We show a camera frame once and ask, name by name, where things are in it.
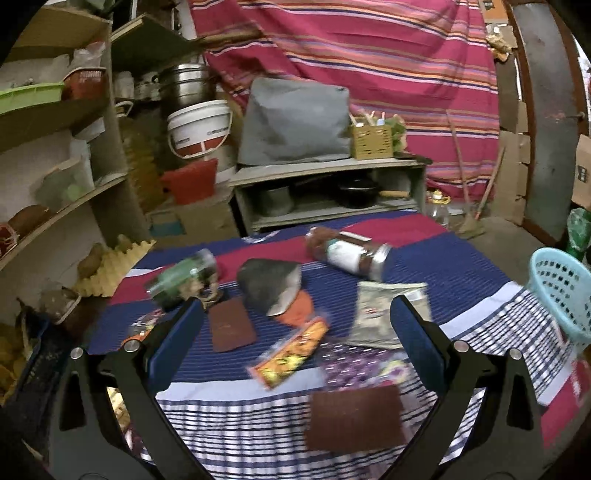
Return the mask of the large amber oil jug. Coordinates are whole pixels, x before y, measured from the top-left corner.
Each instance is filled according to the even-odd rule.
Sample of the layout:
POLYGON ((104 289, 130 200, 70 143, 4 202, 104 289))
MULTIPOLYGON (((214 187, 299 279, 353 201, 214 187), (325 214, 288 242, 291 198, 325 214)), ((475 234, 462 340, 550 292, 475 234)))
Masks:
POLYGON ((153 141, 142 132, 131 116, 134 102, 115 104, 123 152, 131 187, 143 213, 149 213, 164 202, 164 192, 155 164, 153 141))

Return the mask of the red striped curtain cloth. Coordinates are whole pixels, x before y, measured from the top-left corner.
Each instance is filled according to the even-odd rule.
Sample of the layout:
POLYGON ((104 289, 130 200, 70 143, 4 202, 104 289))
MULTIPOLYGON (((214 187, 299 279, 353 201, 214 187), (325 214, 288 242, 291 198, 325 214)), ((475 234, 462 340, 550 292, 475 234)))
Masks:
POLYGON ((464 158, 470 198, 495 166, 498 86, 474 1, 193 1, 200 37, 257 33, 205 58, 239 105, 259 76, 342 86, 356 113, 399 115, 411 152, 428 157, 430 188, 464 198, 446 111, 464 158))

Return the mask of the green plastic tray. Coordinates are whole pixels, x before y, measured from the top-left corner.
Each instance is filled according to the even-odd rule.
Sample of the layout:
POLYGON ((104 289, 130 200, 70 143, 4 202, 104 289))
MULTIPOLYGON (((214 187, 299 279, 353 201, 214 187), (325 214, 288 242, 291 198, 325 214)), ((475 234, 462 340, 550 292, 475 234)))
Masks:
POLYGON ((63 82, 40 83, 3 90, 0 94, 0 114, 31 106, 59 102, 63 82))

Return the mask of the wooden handled broom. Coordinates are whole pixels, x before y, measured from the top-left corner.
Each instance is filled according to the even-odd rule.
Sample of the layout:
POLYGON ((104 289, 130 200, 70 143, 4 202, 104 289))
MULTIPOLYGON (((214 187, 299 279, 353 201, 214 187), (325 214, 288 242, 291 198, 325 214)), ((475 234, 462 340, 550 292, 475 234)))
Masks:
POLYGON ((459 137, 457 135, 457 129, 452 118, 451 112, 449 110, 446 111, 446 117, 448 120, 449 127, 451 129, 457 160, 459 164, 460 178, 462 181, 462 192, 465 203, 464 220, 461 223, 460 227, 457 229, 457 235, 465 240, 470 240, 481 236, 485 232, 485 230, 484 227, 480 224, 480 222, 475 218, 475 215, 472 212, 472 202, 468 189, 468 181, 465 173, 462 149, 459 142, 459 137))

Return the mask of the brown spice jar silver lid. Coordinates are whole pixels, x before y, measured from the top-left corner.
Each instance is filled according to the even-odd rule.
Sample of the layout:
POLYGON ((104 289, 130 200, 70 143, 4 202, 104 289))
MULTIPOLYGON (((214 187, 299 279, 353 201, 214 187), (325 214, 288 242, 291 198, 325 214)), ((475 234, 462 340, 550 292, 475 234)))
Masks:
POLYGON ((315 260, 339 270, 382 282, 392 246, 351 232, 315 226, 304 236, 305 247, 315 260))

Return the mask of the purple candy blister pack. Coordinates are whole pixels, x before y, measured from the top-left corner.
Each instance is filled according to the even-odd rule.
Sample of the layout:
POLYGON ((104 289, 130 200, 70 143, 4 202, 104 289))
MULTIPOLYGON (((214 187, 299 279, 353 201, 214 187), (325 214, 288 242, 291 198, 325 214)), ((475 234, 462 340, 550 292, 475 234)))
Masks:
POLYGON ((403 349, 387 350, 325 342, 318 350, 318 366, 329 390, 401 385, 412 377, 403 349))

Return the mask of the brown scouring pad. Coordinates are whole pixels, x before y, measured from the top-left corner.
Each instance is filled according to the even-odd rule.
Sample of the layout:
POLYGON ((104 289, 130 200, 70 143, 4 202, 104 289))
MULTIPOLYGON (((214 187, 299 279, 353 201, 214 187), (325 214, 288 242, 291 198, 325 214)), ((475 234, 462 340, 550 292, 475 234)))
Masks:
POLYGON ((212 350, 225 353, 256 342, 249 314, 242 298, 235 297, 211 307, 208 312, 212 350))

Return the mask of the grey low shelf unit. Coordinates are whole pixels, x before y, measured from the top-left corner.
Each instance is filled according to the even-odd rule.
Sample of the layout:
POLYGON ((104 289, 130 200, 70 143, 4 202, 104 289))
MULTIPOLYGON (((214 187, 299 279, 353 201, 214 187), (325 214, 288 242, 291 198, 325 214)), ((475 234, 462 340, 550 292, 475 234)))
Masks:
POLYGON ((229 186, 238 205, 246 233, 259 232, 359 214, 410 210, 423 212, 426 202, 425 157, 245 167, 233 175, 229 186), (402 200, 381 200, 365 209, 349 209, 335 203, 332 194, 345 178, 370 178, 387 190, 407 190, 402 200))

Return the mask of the red mesh basket on shelf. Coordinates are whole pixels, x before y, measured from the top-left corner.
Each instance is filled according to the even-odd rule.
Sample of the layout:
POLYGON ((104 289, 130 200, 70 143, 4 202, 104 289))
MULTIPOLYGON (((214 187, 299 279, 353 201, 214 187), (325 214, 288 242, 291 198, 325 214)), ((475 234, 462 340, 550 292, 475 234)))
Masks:
POLYGON ((98 100, 105 95, 107 71, 104 67, 79 67, 67 74, 63 100, 98 100))

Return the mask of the wooden wall shelf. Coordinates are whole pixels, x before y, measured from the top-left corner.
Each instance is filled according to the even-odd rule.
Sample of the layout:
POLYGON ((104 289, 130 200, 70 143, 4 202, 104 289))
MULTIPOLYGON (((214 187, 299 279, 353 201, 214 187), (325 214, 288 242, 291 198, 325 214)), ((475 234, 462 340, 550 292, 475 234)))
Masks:
POLYGON ((132 190, 115 113, 109 21, 81 10, 16 5, 1 11, 1 92, 63 82, 79 67, 104 67, 105 95, 1 115, 1 306, 35 304, 72 286, 95 245, 149 237, 132 190))

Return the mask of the clear oil bottle yellow cap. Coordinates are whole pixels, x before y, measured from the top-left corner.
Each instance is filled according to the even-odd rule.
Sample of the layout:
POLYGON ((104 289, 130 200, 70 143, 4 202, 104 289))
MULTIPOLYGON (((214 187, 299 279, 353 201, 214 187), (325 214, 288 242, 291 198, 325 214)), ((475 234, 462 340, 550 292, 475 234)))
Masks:
POLYGON ((431 191, 427 195, 426 215, 444 228, 449 227, 449 204, 451 197, 441 190, 431 191))

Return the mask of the striped plaid tablecloth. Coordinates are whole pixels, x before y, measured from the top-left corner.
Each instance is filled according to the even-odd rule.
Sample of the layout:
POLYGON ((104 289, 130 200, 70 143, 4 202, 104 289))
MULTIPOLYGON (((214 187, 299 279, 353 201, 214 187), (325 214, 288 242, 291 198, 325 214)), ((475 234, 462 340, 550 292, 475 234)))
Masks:
MULTIPOLYGON (((502 354, 521 350, 543 409, 546 451, 569 443, 590 410, 590 367, 562 346, 536 299, 469 242, 427 217, 413 213, 356 216, 332 227, 392 246, 386 279, 423 283, 430 318, 451 338, 474 349, 502 354)), ((315 391, 353 387, 372 378, 376 358, 356 352, 346 338, 356 319, 359 281, 315 261, 304 246, 305 229, 294 227, 209 244, 221 270, 221 287, 238 295, 238 268, 251 258, 295 261, 304 290, 328 319, 335 350, 318 349, 280 386, 269 389, 249 375, 249 366, 290 327, 249 312, 256 342, 217 353, 202 330, 171 385, 157 401, 182 440, 218 479, 363 479, 398 456, 397 449, 336 455, 305 446, 308 401, 315 391)))

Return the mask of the yellow egg carton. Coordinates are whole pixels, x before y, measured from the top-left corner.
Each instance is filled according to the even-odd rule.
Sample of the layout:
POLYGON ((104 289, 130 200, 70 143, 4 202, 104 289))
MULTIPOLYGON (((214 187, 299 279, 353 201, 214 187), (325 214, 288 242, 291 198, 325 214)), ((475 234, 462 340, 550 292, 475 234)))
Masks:
POLYGON ((112 297, 132 268, 153 248, 155 241, 132 243, 126 252, 108 249, 97 271, 89 278, 78 280, 72 290, 81 297, 112 297))

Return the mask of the red plastic basket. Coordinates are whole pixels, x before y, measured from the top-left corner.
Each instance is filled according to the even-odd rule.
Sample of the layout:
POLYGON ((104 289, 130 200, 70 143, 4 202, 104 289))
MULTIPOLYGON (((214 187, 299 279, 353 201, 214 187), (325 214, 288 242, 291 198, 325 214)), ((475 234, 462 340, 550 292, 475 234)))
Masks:
POLYGON ((177 205, 188 205, 214 195, 216 172, 216 159, 198 160, 165 172, 160 181, 177 205))

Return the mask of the stainless steel pot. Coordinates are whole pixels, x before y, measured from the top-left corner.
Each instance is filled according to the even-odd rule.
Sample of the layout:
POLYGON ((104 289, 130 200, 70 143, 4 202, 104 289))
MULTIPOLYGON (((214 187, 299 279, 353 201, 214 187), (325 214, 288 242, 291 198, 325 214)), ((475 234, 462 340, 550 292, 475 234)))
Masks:
POLYGON ((160 107, 166 114, 215 97, 215 79, 204 64, 172 66, 159 73, 158 82, 160 107))

